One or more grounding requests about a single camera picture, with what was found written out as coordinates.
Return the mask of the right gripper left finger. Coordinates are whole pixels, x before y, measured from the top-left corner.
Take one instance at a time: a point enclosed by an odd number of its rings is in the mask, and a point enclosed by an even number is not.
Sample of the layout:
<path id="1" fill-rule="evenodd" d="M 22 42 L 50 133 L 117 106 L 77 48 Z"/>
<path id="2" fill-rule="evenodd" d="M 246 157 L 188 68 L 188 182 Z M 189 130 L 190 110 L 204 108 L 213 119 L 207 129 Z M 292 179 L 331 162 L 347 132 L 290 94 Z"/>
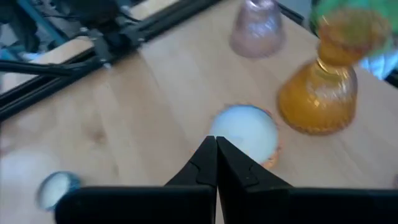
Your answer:
<path id="1" fill-rule="evenodd" d="M 163 186 L 82 187 L 59 201 L 56 224 L 215 224 L 217 142 L 208 136 Z"/>

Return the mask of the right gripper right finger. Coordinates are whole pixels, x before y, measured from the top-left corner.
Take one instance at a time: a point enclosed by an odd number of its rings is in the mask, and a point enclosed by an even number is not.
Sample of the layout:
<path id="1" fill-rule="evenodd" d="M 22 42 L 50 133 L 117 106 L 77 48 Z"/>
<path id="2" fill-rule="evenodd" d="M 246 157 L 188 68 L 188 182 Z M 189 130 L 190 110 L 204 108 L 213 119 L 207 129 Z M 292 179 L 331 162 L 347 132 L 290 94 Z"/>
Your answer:
<path id="1" fill-rule="evenodd" d="M 398 224 L 398 190 L 294 187 L 216 141 L 225 224 Z"/>

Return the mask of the white candle front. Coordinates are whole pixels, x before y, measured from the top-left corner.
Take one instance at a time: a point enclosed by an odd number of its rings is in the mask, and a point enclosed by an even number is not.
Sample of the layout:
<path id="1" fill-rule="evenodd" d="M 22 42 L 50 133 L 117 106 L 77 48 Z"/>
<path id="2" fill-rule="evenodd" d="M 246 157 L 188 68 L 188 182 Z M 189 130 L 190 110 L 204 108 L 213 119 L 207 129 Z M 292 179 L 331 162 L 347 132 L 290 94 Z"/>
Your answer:
<path id="1" fill-rule="evenodd" d="M 52 211 L 67 193 L 80 188 L 81 178 L 70 171 L 57 171 L 48 175 L 38 186 L 36 205 L 45 211 Z"/>

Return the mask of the orange patterned candle tin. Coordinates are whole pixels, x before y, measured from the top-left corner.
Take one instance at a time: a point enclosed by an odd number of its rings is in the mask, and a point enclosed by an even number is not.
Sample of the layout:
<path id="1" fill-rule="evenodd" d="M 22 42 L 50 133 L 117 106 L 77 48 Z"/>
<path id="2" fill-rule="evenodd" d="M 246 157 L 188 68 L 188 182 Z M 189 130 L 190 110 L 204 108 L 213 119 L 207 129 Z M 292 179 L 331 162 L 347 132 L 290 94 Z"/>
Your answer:
<path id="1" fill-rule="evenodd" d="M 266 169 L 278 160 L 279 127 L 272 115 L 253 105 L 231 105 L 213 119 L 209 135 L 224 137 Z"/>

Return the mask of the amber glass candlestick holder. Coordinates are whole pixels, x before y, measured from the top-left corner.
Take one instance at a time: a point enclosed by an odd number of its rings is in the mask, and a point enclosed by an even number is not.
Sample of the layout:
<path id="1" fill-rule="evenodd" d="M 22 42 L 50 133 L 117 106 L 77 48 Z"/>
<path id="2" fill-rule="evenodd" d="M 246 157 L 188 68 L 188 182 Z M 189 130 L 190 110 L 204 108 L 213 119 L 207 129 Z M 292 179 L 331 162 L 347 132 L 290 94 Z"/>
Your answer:
<path id="1" fill-rule="evenodd" d="M 381 50 L 391 25 L 375 10 L 346 7 L 318 21 L 317 57 L 301 66 L 280 88 L 277 106 L 284 121 L 308 134 L 330 134 L 347 127 L 356 113 L 361 59 Z"/>

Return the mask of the pink glass candlestick holder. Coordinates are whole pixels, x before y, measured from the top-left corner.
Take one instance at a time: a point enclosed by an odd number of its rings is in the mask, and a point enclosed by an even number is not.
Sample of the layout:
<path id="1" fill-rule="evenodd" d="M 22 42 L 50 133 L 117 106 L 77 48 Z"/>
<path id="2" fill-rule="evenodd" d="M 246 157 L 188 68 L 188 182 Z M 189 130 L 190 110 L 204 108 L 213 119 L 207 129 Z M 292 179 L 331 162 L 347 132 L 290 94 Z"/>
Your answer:
<path id="1" fill-rule="evenodd" d="M 229 38 L 232 50 L 243 57 L 268 57 L 285 40 L 280 7 L 275 0 L 243 0 Z"/>

